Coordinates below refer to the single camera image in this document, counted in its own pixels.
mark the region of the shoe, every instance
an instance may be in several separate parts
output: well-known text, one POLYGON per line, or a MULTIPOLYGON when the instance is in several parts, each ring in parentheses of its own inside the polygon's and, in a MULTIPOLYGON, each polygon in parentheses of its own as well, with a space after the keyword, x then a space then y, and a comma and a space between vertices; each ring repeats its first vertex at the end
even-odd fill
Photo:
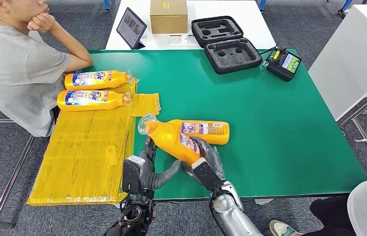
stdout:
POLYGON ((303 233, 299 233, 290 227, 288 224, 285 224, 278 220, 270 221, 270 231, 274 236, 301 236, 303 233))

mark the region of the gray t-shirt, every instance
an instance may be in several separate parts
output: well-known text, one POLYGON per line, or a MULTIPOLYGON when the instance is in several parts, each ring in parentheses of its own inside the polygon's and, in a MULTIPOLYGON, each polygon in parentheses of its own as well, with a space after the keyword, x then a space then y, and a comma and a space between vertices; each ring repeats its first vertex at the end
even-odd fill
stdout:
POLYGON ((0 26, 0 111, 32 135, 49 136, 69 61, 68 54, 0 26))

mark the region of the tide bottle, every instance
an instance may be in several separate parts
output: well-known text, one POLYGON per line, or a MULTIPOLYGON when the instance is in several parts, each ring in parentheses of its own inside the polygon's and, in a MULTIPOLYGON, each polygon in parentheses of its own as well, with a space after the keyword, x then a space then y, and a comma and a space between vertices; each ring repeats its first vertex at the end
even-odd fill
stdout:
POLYGON ((148 135, 159 148, 189 165, 201 158, 196 142, 177 131, 174 125, 158 121, 152 114, 141 118, 138 131, 148 135))
POLYGON ((182 134, 201 138, 209 144, 223 145, 229 141, 227 122, 172 119, 167 123, 172 124, 182 134))
POLYGON ((68 74, 65 77, 67 90, 97 90, 116 88, 133 80, 131 72, 116 70, 68 74))
POLYGON ((129 106, 131 94, 114 91, 62 91, 57 96, 61 111, 112 110, 119 106, 129 106))

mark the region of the foam case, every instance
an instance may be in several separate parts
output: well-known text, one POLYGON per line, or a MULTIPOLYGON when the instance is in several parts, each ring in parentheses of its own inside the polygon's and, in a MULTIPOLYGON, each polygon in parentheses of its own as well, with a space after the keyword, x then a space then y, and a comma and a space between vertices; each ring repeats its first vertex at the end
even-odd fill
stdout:
POLYGON ((243 37, 243 31, 230 16, 219 16, 193 20, 192 33, 200 47, 208 43, 243 37))
POLYGON ((218 74, 259 66, 263 58, 230 16, 193 20, 192 33, 218 74))
POLYGON ((259 66, 263 58, 246 38, 209 43, 206 56, 218 74, 226 74, 259 66))

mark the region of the man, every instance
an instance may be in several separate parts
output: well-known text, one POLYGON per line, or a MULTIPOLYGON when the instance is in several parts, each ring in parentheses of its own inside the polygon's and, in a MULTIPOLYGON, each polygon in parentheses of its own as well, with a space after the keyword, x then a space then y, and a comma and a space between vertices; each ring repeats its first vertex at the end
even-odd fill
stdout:
POLYGON ((88 51, 49 14, 45 0, 0 0, 0 110, 36 137, 54 128, 62 73, 91 66, 88 51), (49 32, 69 52, 28 36, 49 32))
POLYGON ((314 201, 311 212, 324 225, 320 231, 302 234, 278 220, 270 222, 270 231, 274 236, 367 236, 367 181, 348 197, 314 201))

